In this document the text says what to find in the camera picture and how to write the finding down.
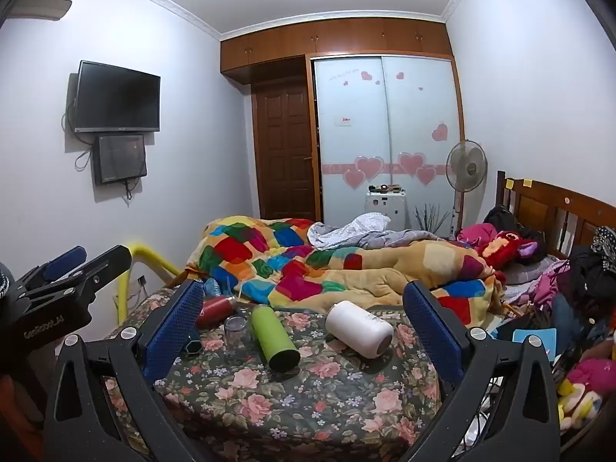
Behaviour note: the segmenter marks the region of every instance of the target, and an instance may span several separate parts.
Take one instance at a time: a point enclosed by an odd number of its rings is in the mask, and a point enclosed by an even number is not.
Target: decorative plant
[[[420,229],[436,234],[436,231],[443,225],[450,213],[447,212],[442,217],[440,216],[440,205],[436,208],[434,205],[430,205],[428,210],[427,204],[424,205],[423,217],[421,217],[420,211],[415,207],[415,218],[419,224]]]

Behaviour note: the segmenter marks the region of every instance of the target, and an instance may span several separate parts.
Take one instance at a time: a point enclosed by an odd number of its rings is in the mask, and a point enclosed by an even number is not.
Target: metal screw
[[[488,336],[488,334],[483,328],[479,328],[478,326],[476,326],[470,329],[470,336],[476,341],[482,341]]]
[[[75,345],[77,342],[79,342],[79,336],[75,333],[69,335],[66,339],[64,339],[64,343],[66,345]]]
[[[541,342],[541,339],[537,335],[529,335],[529,344],[534,347],[540,347],[543,342]]]
[[[119,336],[127,341],[132,339],[135,335],[137,335],[137,329],[134,326],[129,326],[128,328],[122,330]]]

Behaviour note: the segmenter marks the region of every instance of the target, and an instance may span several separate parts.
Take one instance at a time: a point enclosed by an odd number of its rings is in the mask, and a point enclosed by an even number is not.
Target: white wall
[[[250,199],[253,217],[261,217],[259,207],[259,188],[257,184],[257,165],[254,157],[254,129],[253,129],[253,98],[250,85],[241,87],[244,94],[244,119],[246,120],[246,150],[248,152],[248,175],[250,179]]]
[[[494,205],[497,170],[616,204],[616,51],[586,2],[462,0],[447,30],[489,162],[465,223]]]
[[[182,267],[212,219],[252,210],[242,93],[219,71],[220,44],[148,0],[74,0],[58,22],[0,29],[0,259],[20,276],[80,244],[88,258],[118,243],[150,245]],[[148,176],[128,206],[122,185],[96,188],[84,149],[62,132],[80,60],[160,75],[161,131],[147,136]],[[135,275],[145,272],[137,268]],[[161,284],[147,271],[147,289]],[[82,334],[115,326],[107,287]]]

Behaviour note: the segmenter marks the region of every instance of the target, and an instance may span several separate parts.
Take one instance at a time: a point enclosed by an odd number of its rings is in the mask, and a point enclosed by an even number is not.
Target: red plush toy
[[[494,269],[502,269],[516,257],[530,257],[537,250],[537,242],[523,239],[513,231],[501,231],[489,242],[480,255],[487,265]]]

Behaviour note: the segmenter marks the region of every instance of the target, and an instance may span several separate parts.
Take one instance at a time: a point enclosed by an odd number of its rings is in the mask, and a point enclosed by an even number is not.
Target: blanket
[[[363,250],[316,250],[306,219],[227,217],[211,222],[187,270],[214,277],[260,304],[326,313],[348,300],[360,307],[400,305],[409,281],[420,280],[467,326],[481,326],[502,295],[494,270],[475,251],[446,241]]]
[[[337,229],[315,222],[308,229],[308,242],[317,250],[330,250],[344,246],[358,246],[366,250],[383,247],[408,246],[420,239],[439,240],[428,231],[386,231],[389,217],[370,212],[357,217],[346,226]]]

